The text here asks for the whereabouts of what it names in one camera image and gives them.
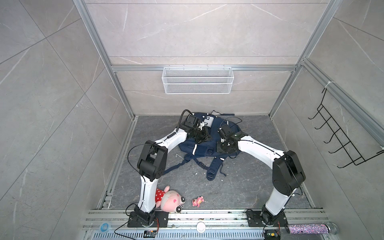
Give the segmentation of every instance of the ventilation grate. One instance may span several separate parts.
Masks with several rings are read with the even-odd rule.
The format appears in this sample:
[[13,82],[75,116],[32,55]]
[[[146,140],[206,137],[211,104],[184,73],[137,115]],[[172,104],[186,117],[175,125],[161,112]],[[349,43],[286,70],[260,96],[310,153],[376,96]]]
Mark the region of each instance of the ventilation grate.
[[[119,234],[131,237],[136,240],[205,240],[205,239],[223,239],[223,240],[246,240],[246,239],[263,239],[261,229],[229,229],[229,230],[206,230],[204,233],[198,233],[196,230],[162,230],[155,238],[144,238],[144,230],[119,230]],[[93,240],[114,240],[125,239],[123,236],[117,235],[112,231],[110,233],[95,233]]]
[[230,67],[165,67],[162,81],[166,94],[230,93],[233,71]]

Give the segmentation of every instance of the black mounting plate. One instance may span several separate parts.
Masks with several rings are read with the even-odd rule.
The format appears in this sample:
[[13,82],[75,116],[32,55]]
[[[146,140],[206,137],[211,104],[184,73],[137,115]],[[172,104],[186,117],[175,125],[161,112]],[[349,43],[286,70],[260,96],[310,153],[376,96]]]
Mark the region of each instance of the black mounting plate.
[[[168,215],[168,212],[155,211],[155,218],[159,220],[159,227],[167,227]],[[157,227],[156,220],[153,222],[154,223],[150,227]],[[143,225],[141,225],[141,223],[138,221],[138,217],[136,216],[135,212],[130,213],[127,227],[143,227]]]
[[[265,225],[262,222],[261,219],[261,211],[253,211],[253,210],[247,210],[245,212],[247,215],[247,221],[248,221],[248,226],[249,227],[264,227]],[[280,222],[280,227],[285,227],[288,225],[288,222],[286,220],[284,212],[277,218],[277,221]]]

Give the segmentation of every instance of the gray tile wall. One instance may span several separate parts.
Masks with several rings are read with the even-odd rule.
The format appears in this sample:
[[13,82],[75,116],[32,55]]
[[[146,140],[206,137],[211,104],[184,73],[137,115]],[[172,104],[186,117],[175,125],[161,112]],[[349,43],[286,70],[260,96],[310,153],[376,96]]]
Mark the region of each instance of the gray tile wall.
[[384,125],[384,1],[344,0],[310,59]]
[[71,0],[0,9],[0,239],[75,239],[130,119]]
[[113,64],[295,64],[327,1],[90,0]]
[[[338,83],[378,122],[384,123],[384,2],[344,0],[309,56],[332,81]],[[384,155],[355,166],[333,140],[331,129],[317,116],[323,87],[303,70],[295,80],[273,120],[289,149],[297,151],[307,175],[305,182],[316,207],[324,207],[340,226],[339,238],[384,239]],[[371,135],[329,93],[324,105],[361,155],[368,159],[382,150]],[[330,123],[333,130],[337,127]],[[358,156],[346,145],[353,159]]]
[[289,71],[236,71],[229,94],[165,94],[161,71],[118,72],[125,93],[138,115],[179,115],[195,112],[267,115]]
[[[89,0],[112,64],[296,64],[327,1]],[[267,114],[288,72],[236,72],[229,95],[166,95],[160,72],[119,72],[135,114]]]

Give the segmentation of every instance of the pink plush toy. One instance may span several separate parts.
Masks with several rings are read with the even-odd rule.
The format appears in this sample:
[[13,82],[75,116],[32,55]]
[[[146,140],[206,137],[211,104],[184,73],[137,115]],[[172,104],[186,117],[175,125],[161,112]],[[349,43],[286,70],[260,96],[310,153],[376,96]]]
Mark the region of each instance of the pink plush toy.
[[195,198],[194,200],[192,200],[192,206],[200,207],[200,203],[202,202],[204,202],[203,196]]
[[155,202],[156,207],[160,207],[164,212],[181,212],[185,198],[176,191],[169,190],[169,186],[166,186],[164,191],[156,189]]

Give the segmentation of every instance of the glitter tube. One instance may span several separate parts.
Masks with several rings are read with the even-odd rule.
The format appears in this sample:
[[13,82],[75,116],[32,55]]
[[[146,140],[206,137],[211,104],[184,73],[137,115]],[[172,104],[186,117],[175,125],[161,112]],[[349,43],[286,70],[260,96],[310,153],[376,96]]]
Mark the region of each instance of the glitter tube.
[[291,234],[322,234],[329,233],[325,224],[292,224],[288,225]]

